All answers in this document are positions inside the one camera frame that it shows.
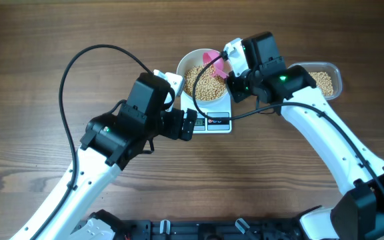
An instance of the pink scoop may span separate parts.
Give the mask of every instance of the pink scoop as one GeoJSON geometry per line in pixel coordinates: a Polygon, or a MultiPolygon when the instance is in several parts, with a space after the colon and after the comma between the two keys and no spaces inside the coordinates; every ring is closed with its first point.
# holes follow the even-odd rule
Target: pink scoop
{"type": "MultiPolygon", "coordinates": [[[[208,52],[205,52],[203,54],[203,62],[204,62],[204,65],[205,64],[208,64],[209,62],[211,62],[212,60],[214,60],[216,57],[218,57],[220,55],[220,53],[216,50],[210,50],[208,52]]],[[[223,62],[223,59],[220,58],[218,59],[214,64],[213,64],[214,68],[215,68],[215,72],[211,75],[212,77],[215,77],[216,75],[222,77],[223,79],[225,79],[227,77],[227,74],[223,71],[223,66],[224,66],[224,62],[223,62]]]]}

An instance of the digital scale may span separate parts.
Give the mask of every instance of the digital scale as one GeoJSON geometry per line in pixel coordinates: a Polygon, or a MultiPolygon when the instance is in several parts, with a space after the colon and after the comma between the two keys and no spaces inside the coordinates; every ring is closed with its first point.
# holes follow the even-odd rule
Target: digital scale
{"type": "MultiPolygon", "coordinates": [[[[187,111],[187,109],[196,110],[192,98],[184,91],[180,96],[180,108],[187,111]]],[[[225,94],[221,99],[216,100],[214,103],[205,104],[200,106],[200,110],[210,117],[232,117],[231,112],[231,96],[225,94]]],[[[206,119],[201,114],[198,114],[193,133],[230,133],[232,131],[232,121],[214,121],[206,119]]]]}

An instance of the container of beans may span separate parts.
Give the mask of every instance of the container of beans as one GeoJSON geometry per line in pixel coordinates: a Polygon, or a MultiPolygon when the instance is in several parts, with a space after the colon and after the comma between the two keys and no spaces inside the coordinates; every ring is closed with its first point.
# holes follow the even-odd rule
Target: container of beans
{"type": "MultiPolygon", "coordinates": [[[[211,49],[198,49],[194,50],[180,61],[177,66],[177,74],[183,76],[186,80],[183,93],[188,99],[192,101],[192,88],[193,84],[199,74],[204,68],[203,54],[211,49]]],[[[230,72],[231,66],[228,62],[224,62],[223,71],[230,72]]],[[[210,66],[206,72],[201,76],[198,81],[195,97],[199,106],[206,106],[218,103],[222,98],[228,94],[226,89],[225,80],[220,76],[212,76],[214,66],[210,66]]]]}
{"type": "Polygon", "coordinates": [[[304,62],[294,63],[292,66],[302,66],[317,82],[326,100],[332,100],[340,96],[343,89],[339,69],[332,63],[304,62]]]}

